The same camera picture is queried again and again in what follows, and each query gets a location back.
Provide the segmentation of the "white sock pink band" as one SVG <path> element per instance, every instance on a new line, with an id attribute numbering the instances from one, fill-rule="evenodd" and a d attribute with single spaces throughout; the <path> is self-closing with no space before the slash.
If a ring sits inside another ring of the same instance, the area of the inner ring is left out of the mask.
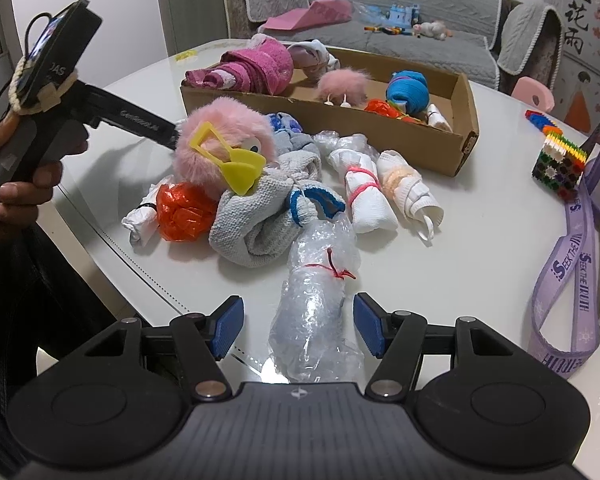
<path id="1" fill-rule="evenodd" d="M 340 136 L 323 130 L 313 141 L 343 182 L 353 229 L 356 234 L 376 230 L 395 231 L 399 222 L 381 191 L 377 151 L 363 133 Z"/>

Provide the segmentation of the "magenta towel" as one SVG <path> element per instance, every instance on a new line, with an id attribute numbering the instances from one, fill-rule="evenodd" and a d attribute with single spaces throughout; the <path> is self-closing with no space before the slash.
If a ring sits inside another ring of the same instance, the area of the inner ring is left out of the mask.
<path id="1" fill-rule="evenodd" d="M 294 62 L 277 39 L 255 34 L 241 49 L 226 51 L 219 63 L 200 70 L 188 70 L 183 84 L 242 93 L 279 96 L 294 76 Z"/>

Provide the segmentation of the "blue orange toy blocks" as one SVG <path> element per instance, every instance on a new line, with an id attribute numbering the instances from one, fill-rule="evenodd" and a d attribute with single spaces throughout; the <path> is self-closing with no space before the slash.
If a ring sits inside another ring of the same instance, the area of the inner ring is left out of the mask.
<path id="1" fill-rule="evenodd" d="M 536 110 L 526 110 L 524 117 L 531 122 L 544 136 L 562 136 L 564 133 L 558 125 L 554 124 L 546 115 Z"/>

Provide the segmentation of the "white plush toy on sofa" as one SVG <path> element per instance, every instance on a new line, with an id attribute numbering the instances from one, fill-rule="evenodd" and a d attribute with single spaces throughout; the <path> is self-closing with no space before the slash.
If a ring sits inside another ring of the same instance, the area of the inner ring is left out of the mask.
<path id="1" fill-rule="evenodd" d="M 417 23 L 412 26 L 412 33 L 416 37 L 424 36 L 440 41 L 453 36 L 442 21 Z"/>

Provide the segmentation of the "white grey sock in box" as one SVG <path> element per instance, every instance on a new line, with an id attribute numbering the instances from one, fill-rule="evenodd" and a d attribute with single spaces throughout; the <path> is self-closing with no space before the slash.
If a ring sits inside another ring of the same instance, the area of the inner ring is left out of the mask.
<path id="1" fill-rule="evenodd" d="M 321 76 L 340 69 L 340 62 L 320 40 L 299 41 L 287 47 L 294 68 L 302 70 L 309 81 L 317 82 Z"/>

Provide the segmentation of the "orange plastic bag ball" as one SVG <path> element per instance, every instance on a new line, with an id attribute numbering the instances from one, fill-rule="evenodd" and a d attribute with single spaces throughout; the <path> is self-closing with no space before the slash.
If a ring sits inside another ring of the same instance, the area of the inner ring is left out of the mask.
<path id="1" fill-rule="evenodd" d="M 156 206 L 160 235 L 168 242 L 194 242 L 206 236 L 218 210 L 216 200 L 187 182 L 160 185 Z"/>

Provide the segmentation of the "blue sock roll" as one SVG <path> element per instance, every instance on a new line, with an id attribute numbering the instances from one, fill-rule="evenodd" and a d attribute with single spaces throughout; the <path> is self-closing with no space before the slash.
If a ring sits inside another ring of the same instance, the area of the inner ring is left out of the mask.
<path id="1" fill-rule="evenodd" d="M 400 70 L 394 73 L 386 89 L 386 100 L 407 115 L 423 112 L 429 104 L 426 77 L 414 70 Z"/>

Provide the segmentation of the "grey blue sock bundle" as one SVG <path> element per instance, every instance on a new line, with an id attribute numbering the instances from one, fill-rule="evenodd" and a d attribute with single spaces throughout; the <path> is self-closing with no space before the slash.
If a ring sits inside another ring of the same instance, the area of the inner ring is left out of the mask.
<path id="1" fill-rule="evenodd" d="M 294 116 L 278 112 L 267 114 L 266 117 L 273 129 L 277 156 L 294 151 L 320 154 L 320 150 L 313 142 L 312 136 L 303 131 L 300 122 Z"/>

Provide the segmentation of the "phone on left gripper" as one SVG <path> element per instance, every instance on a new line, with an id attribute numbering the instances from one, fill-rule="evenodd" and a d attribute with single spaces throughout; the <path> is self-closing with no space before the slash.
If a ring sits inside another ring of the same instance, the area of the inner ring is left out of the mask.
<path id="1" fill-rule="evenodd" d="M 18 62 L 8 87 L 15 113 L 33 115 L 50 110 L 76 81 L 76 64 L 102 24 L 89 3 L 76 0 L 53 16 L 34 47 Z"/>

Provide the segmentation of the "orange bag in box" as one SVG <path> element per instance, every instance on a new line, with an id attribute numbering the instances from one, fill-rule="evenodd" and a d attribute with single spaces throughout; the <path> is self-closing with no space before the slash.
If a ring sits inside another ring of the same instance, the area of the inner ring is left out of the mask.
<path id="1" fill-rule="evenodd" d="M 422 122 L 416 117 L 401 112 L 392 103 L 381 101 L 380 99 L 369 100 L 364 110 L 382 117 L 400 120 L 401 122 L 411 122 L 412 124 L 420 124 Z"/>

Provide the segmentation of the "small pink pompom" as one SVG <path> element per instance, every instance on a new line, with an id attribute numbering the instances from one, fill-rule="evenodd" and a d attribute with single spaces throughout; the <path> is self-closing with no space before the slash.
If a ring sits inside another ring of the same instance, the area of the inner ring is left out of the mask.
<path id="1" fill-rule="evenodd" d="M 317 81 L 315 99 L 341 105 L 361 106 L 367 101 L 368 76 L 362 70 L 338 68 L 327 72 Z"/>

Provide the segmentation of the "pink fluffy plush yellow glasses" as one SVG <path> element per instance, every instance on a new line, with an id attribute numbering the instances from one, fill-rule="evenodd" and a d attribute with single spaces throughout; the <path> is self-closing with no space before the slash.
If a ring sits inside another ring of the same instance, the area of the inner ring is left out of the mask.
<path id="1" fill-rule="evenodd" d="M 200 186 L 219 200 L 230 187 L 214 162 L 230 162 L 228 148 L 277 159 L 273 128 L 265 115 L 233 98 L 221 96 L 188 116 L 178 136 L 173 168 L 185 182 Z"/>

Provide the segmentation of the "clear bubble wrap roll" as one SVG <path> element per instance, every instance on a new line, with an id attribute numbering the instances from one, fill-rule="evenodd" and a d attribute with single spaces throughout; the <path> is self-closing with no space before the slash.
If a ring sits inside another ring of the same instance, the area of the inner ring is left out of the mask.
<path id="1" fill-rule="evenodd" d="M 347 284 L 360 263 L 344 212 L 312 221 L 291 244 L 268 333 L 275 368 L 290 382 L 355 382 L 360 376 L 362 352 L 344 336 Z"/>

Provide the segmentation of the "white sock peach band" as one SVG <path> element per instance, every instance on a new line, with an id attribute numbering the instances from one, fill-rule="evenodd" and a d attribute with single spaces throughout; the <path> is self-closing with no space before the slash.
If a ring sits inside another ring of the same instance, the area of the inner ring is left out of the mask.
<path id="1" fill-rule="evenodd" d="M 444 218 L 444 210 L 432 195 L 422 175 L 397 151 L 381 152 L 376 162 L 385 196 L 410 220 L 420 239 L 431 243 Z"/>

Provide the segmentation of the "cardboard box tray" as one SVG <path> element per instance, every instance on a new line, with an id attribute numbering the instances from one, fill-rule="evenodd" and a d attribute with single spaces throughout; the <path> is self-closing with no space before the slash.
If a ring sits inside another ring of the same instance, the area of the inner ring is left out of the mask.
<path id="1" fill-rule="evenodd" d="M 181 96 L 187 113 L 230 96 L 262 114 L 284 112 L 298 119 L 307 133 L 332 130 L 342 136 L 363 133 L 377 151 L 396 150 L 413 166 L 453 177 L 463 168 L 479 137 L 474 95 L 466 75 L 358 50 L 330 47 L 344 68 L 366 73 L 365 92 L 370 99 L 383 100 L 392 76 L 410 70 L 427 81 L 429 101 L 440 110 L 450 128 L 444 130 L 427 122 L 420 113 L 412 120 L 390 118 L 369 112 L 363 104 L 342 107 L 337 100 L 327 103 L 317 97 L 314 82 L 303 70 L 287 65 L 292 75 L 282 93 L 239 92 L 194 87 L 181 82 Z"/>

